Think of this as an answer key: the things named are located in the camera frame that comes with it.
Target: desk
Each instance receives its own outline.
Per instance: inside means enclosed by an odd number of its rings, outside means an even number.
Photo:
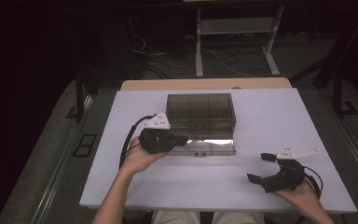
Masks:
[[[144,115],[165,111],[167,94],[229,92],[237,118],[234,131],[236,155],[205,158],[167,156],[133,178],[127,208],[264,212],[292,210],[284,200],[266,194],[260,186],[249,183],[246,177],[247,173],[262,176],[276,174],[278,165],[261,161],[260,153],[277,153],[282,144],[286,144],[320,148],[322,153],[299,161],[314,169],[324,180],[324,208],[336,213],[356,211],[297,90],[290,88],[284,78],[201,79],[196,84],[194,80],[177,80],[187,90],[177,90],[180,85],[174,85],[175,81],[170,80],[176,90],[162,90],[167,85],[161,85],[161,80],[128,81],[123,85],[106,122],[80,200],[81,205],[98,207],[101,204],[118,170],[121,147],[131,125]],[[145,91],[145,88],[153,89],[154,82],[157,83],[154,88],[156,91]],[[257,89],[228,89],[249,87],[248,82],[254,82]],[[136,86],[141,91],[134,91]],[[191,90],[190,86],[203,90]]]

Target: pants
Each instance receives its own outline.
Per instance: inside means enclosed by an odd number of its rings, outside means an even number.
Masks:
[[[200,224],[200,213],[192,211],[155,211],[153,224]],[[215,212],[212,224],[264,224],[262,213]]]

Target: white bracket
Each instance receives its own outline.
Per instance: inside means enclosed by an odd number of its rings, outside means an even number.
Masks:
[[[171,124],[168,122],[167,115],[164,113],[159,113],[152,119],[148,120],[144,124],[144,128],[146,129],[170,129]]]
[[[289,147],[283,145],[280,152],[277,154],[277,159],[295,160],[301,157],[306,157],[320,153],[319,148],[311,147]]]

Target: gray carpet floor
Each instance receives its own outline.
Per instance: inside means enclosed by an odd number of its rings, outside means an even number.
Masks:
[[[246,39],[246,44],[242,44],[242,38]],[[247,78],[245,74],[270,77],[259,47],[265,40],[263,36],[242,36],[228,42],[205,39],[204,77]],[[319,61],[335,43],[335,39],[317,39],[312,44],[309,40],[309,35],[277,38],[272,55],[282,77],[291,77]],[[226,69],[208,50],[212,50],[225,63],[232,63],[230,67],[241,74]],[[237,52],[236,57],[232,56],[232,52]],[[162,54],[147,64],[171,78],[193,78],[193,54],[194,50],[189,48],[181,57]],[[157,73],[156,70],[145,70],[143,76],[144,79],[157,79]],[[315,90],[311,85],[316,74],[317,71],[299,80],[294,87],[299,90],[310,117],[358,209],[358,160],[353,156],[351,141],[348,141],[342,131],[344,122],[358,142],[358,115],[345,116],[344,120],[338,119],[331,109],[331,87]],[[351,101],[358,110],[356,89],[351,83],[344,82],[343,90],[343,99]],[[90,96],[84,118],[75,123],[74,119],[67,118],[71,108],[76,106],[75,85],[72,83],[68,86],[57,102],[16,188],[7,201],[0,216],[0,223],[91,223],[96,211],[78,203],[116,92],[117,89],[107,88]],[[72,153],[83,134],[96,134],[96,141],[89,157],[74,157]],[[131,211],[127,213],[127,217],[133,219],[144,213]],[[297,214],[266,214],[266,217],[276,223],[294,223]],[[358,212],[332,217],[336,223],[358,223]]]

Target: transparent plastic box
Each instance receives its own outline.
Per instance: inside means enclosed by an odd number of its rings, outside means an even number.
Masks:
[[[171,155],[235,154],[236,119],[231,94],[169,94],[166,114],[172,133],[189,137],[187,144],[175,147]]]

